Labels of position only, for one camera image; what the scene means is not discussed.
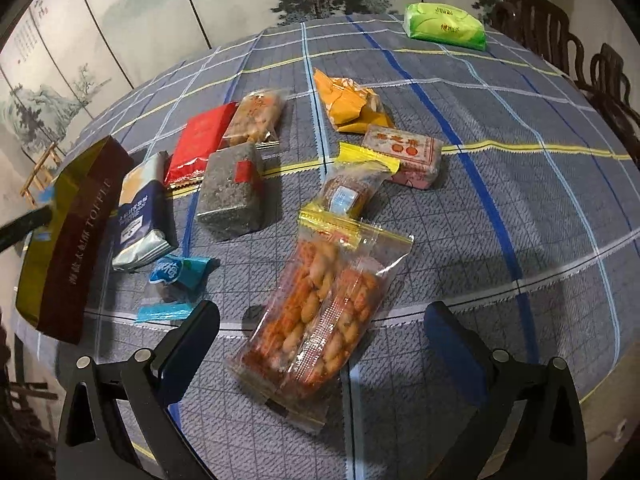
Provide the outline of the grey sesame block packet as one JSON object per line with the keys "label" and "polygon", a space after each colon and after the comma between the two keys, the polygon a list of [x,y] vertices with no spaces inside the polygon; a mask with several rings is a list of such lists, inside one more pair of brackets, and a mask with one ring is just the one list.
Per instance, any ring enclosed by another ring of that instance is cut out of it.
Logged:
{"label": "grey sesame block packet", "polygon": [[259,230],[263,215],[262,158],[256,146],[243,143],[211,154],[195,220],[223,242]]}

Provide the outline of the green snack packet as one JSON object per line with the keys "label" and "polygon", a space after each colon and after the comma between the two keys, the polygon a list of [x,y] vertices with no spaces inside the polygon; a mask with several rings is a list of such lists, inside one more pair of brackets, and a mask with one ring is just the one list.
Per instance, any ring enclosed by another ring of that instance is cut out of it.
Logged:
{"label": "green snack packet", "polygon": [[402,26],[411,39],[486,50],[484,24],[465,10],[446,3],[410,3]]}

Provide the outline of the blue soda cracker pack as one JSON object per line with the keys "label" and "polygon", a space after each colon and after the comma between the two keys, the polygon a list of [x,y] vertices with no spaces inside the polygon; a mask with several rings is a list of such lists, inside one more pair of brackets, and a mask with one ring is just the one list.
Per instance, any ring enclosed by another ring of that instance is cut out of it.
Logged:
{"label": "blue soda cracker pack", "polygon": [[165,196],[168,154],[160,151],[122,180],[112,267],[130,272],[177,248]]}

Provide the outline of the clear brown nut-brittle packet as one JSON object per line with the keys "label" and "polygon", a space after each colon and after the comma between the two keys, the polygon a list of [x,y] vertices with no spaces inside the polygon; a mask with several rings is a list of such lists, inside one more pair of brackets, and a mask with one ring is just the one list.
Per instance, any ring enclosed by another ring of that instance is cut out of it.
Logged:
{"label": "clear brown nut-brittle packet", "polygon": [[273,88],[255,90],[244,96],[222,136],[220,146],[230,148],[246,142],[277,142],[277,124],[287,96],[288,92]]}

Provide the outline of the white red-printed cake packet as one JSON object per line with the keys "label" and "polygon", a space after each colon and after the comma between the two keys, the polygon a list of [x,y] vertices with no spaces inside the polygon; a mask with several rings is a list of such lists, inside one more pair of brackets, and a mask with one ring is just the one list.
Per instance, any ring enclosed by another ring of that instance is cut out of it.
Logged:
{"label": "white red-printed cake packet", "polygon": [[438,178],[444,146],[441,140],[424,134],[370,125],[362,145],[398,160],[398,171],[390,178],[395,183],[426,190]]}

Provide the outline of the blue candy wrapper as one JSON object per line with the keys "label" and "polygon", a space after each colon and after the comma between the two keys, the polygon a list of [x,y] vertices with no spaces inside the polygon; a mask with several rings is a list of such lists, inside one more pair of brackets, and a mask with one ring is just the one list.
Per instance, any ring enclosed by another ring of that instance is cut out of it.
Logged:
{"label": "blue candy wrapper", "polygon": [[137,323],[185,320],[200,301],[214,258],[167,255],[155,263],[138,302]]}

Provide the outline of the dark wooden chair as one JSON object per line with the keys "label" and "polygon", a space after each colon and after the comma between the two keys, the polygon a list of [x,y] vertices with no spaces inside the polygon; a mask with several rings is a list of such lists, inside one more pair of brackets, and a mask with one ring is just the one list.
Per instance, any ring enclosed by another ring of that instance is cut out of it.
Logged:
{"label": "dark wooden chair", "polygon": [[570,31],[570,18],[548,0],[500,0],[490,24],[567,76],[639,161],[639,113],[629,103],[631,84],[624,60],[609,44],[586,58],[582,40]]}

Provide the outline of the yellow-ended clear candy packet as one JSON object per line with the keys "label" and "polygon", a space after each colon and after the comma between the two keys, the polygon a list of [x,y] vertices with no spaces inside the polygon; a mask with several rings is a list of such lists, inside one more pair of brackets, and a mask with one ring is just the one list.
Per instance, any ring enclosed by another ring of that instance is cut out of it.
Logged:
{"label": "yellow-ended clear candy packet", "polygon": [[330,212],[358,220],[382,183],[399,170],[399,160],[370,148],[340,143],[337,158],[311,203]]}

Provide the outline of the blue plaid tablecloth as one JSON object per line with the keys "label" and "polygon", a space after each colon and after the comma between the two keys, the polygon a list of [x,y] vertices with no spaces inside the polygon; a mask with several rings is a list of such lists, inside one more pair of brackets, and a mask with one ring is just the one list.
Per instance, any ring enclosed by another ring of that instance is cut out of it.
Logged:
{"label": "blue plaid tablecloth", "polygon": [[[413,248],[312,436],[253,400],[226,361],[276,289],[298,211],[343,142],[312,90],[315,70],[374,89],[399,129],[445,149],[432,188],[387,182],[371,200],[368,220]],[[393,15],[254,32],[142,84],[66,154],[102,136],[140,156],[171,151],[190,117],[262,88],[290,95],[265,158],[265,229],[218,243],[190,217],[191,195],[172,202],[178,237],[218,263],[206,297],[221,332],[180,405],[182,430],[215,476],[425,477],[473,413],[424,335],[434,300],[519,360],[562,356],[580,396],[637,340],[638,169],[579,92],[496,32],[483,52],[411,40]]]}

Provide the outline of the orange snack packet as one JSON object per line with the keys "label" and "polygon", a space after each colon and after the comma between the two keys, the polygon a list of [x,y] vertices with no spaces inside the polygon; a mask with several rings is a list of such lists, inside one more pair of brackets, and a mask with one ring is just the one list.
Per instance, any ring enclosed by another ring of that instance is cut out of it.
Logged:
{"label": "orange snack packet", "polygon": [[344,77],[314,70],[314,84],[332,127],[339,133],[365,134],[370,126],[394,128],[380,97]]}

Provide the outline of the light wooden chair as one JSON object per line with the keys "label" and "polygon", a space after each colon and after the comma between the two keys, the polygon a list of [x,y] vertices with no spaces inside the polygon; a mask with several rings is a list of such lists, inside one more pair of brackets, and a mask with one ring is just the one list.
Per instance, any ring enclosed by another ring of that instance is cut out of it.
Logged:
{"label": "light wooden chair", "polygon": [[54,172],[62,165],[62,152],[58,149],[58,144],[52,142],[35,162],[34,168],[29,173],[25,183],[20,189],[20,195],[27,200],[29,206],[36,208],[37,201],[34,188],[37,192],[43,192],[54,180]]}

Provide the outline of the clear bag of peanuts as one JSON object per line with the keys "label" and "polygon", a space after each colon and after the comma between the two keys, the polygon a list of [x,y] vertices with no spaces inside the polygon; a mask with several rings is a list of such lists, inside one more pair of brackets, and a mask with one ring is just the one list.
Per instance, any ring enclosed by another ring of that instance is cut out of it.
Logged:
{"label": "clear bag of peanuts", "polygon": [[262,317],[230,358],[246,388],[291,425],[316,434],[331,382],[356,350],[413,238],[314,204]]}

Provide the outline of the red snack packet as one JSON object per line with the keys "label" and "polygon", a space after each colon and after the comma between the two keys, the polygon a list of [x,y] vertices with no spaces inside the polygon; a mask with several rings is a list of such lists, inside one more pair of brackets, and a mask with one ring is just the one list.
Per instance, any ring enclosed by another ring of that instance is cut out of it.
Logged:
{"label": "red snack packet", "polygon": [[188,120],[171,155],[166,188],[189,185],[204,174],[209,156],[218,150],[237,108],[237,102],[230,102]]}

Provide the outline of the painted folding screen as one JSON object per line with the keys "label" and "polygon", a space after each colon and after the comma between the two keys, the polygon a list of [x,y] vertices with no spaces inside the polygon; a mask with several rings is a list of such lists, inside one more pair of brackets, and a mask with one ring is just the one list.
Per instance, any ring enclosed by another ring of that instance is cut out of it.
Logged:
{"label": "painted folding screen", "polygon": [[378,94],[398,129],[443,140],[572,142],[588,105],[574,81],[501,32],[483,51],[409,38],[409,4],[470,13],[477,0],[29,0],[1,50],[1,165],[61,171],[103,138],[137,162],[172,153],[188,121],[262,89],[282,90],[269,165],[329,169],[336,131],[314,73]]}

